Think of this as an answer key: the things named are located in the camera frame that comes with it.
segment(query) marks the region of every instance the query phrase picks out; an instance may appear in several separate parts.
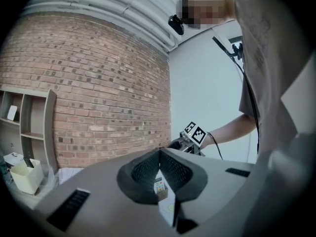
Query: white wall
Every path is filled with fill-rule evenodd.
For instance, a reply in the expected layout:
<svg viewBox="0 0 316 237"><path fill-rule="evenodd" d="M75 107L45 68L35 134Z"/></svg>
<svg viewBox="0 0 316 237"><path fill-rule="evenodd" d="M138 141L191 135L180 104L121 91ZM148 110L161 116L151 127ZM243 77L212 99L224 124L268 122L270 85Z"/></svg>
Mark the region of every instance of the white wall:
<svg viewBox="0 0 316 237"><path fill-rule="evenodd" d="M232 39L235 37L239 37L242 35L241 28L237 20L229 21L223 25L215 26L213 29L216 31L220 29L220 31L225 34L226 38Z"/></svg>
<svg viewBox="0 0 316 237"><path fill-rule="evenodd" d="M191 38L169 54L172 139L178 138L190 121L211 131L241 115L238 108L242 77L212 37L215 35L232 52L228 39L220 27L213 29ZM253 132L252 138L245 136L220 144L223 158L255 162L256 139ZM203 153L219 158L216 146L209 146Z"/></svg>

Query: black cable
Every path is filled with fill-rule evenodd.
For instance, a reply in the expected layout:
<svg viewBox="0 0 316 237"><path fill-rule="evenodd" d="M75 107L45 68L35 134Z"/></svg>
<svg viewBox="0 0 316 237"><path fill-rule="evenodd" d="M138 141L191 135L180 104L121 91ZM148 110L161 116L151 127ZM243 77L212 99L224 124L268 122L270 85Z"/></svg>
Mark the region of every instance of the black cable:
<svg viewBox="0 0 316 237"><path fill-rule="evenodd" d="M256 123L256 127L257 127L257 133L258 133L258 143L257 143L257 154L258 154L259 153L259 120L258 120L258 114L257 114L256 105L255 105L255 100L254 100L253 92L252 92L251 87L250 87L250 83L249 83L248 77L247 77L246 73L241 69L241 67L239 66L239 64L236 62L236 60L234 58L234 56L238 56L238 57L242 56L242 51L243 51L242 44L239 46L239 49L238 48L233 48L235 53L231 54L231 53L228 52L228 50L224 47L224 45L221 44L221 42L215 36L212 39L228 55L228 57L237 65L237 67L240 69L243 77L246 80L247 88L248 88L248 92L249 92L249 97L250 97L250 102L251 102L251 107L252 107L252 111L253 111L253 114L254 114L255 123Z"/></svg>
<svg viewBox="0 0 316 237"><path fill-rule="evenodd" d="M253 110L253 114L254 114L254 118L255 118L255 123L256 123L256 128L257 128L257 133L258 133L258 143L257 143L257 154L259 153L259 121L258 121L258 115L257 115L257 109L256 109L256 105L255 105L255 100L254 97L252 95L252 90L250 87L250 83L248 80L247 75L245 74L245 72L241 69L240 65L236 62L236 60L233 57L230 57L230 59L237 65L237 67L240 69L243 77L245 78L246 82L247 82L247 88L249 91L249 96L250 96L250 102L251 102L251 107Z"/></svg>
<svg viewBox="0 0 316 237"><path fill-rule="evenodd" d="M207 132L207 134L212 137L212 139L213 139L215 145L217 146L217 150L218 150L219 156L221 157L221 159L223 159L222 154L221 154L221 151L219 150L217 141L215 140L215 138L213 137L213 135L212 135L210 132Z"/></svg>

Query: wall shelf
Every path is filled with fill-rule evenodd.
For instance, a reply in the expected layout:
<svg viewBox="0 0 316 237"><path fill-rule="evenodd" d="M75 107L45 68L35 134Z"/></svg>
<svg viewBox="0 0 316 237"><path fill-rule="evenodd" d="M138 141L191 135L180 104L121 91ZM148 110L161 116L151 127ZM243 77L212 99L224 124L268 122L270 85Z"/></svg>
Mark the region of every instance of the wall shelf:
<svg viewBox="0 0 316 237"><path fill-rule="evenodd" d="M38 159L45 176L50 168L54 173L58 170L53 144L55 102L52 90L0 87L0 144L4 154L17 152ZM17 106L17 121L7 119L11 105Z"/></svg>
<svg viewBox="0 0 316 237"><path fill-rule="evenodd" d="M11 121L11 120L8 120L6 118L0 118L0 121L3 121L3 122L6 122L6 123L10 123L10 124L13 124L13 125L16 125L17 127L20 126L20 123L17 122L17 121Z"/></svg>
<svg viewBox="0 0 316 237"><path fill-rule="evenodd" d="M34 132L21 133L21 136L28 137L35 140L44 140L44 135L39 134L39 133L34 133Z"/></svg>

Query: person's hand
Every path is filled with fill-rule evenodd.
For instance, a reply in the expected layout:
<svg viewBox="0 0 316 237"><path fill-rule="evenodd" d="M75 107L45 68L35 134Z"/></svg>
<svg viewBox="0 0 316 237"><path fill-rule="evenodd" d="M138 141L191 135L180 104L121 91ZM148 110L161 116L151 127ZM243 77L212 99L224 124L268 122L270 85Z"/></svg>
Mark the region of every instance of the person's hand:
<svg viewBox="0 0 316 237"><path fill-rule="evenodd" d="M206 135L206 138L205 138L205 140L203 141L203 144L202 144L202 146L201 146L201 150L204 149L204 148L206 148L206 147L209 146L209 145L212 145L212 144L213 144L213 139L212 139L212 137L211 137L209 134L207 134L207 135Z"/></svg>

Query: paper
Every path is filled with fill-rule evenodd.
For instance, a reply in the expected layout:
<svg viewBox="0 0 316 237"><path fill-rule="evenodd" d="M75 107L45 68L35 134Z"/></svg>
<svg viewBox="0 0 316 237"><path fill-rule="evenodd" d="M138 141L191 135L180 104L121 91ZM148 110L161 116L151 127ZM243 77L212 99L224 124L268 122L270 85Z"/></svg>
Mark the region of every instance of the paper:
<svg viewBox="0 0 316 237"><path fill-rule="evenodd" d="M23 161L23 155L18 153L10 153L3 157L5 162L9 163L12 166L15 166L19 164L21 161Z"/></svg>
<svg viewBox="0 0 316 237"><path fill-rule="evenodd" d="M17 109L18 108L16 106L11 105L10 110L8 112L8 116L7 116L8 120L14 121L14 117L15 117Z"/></svg>

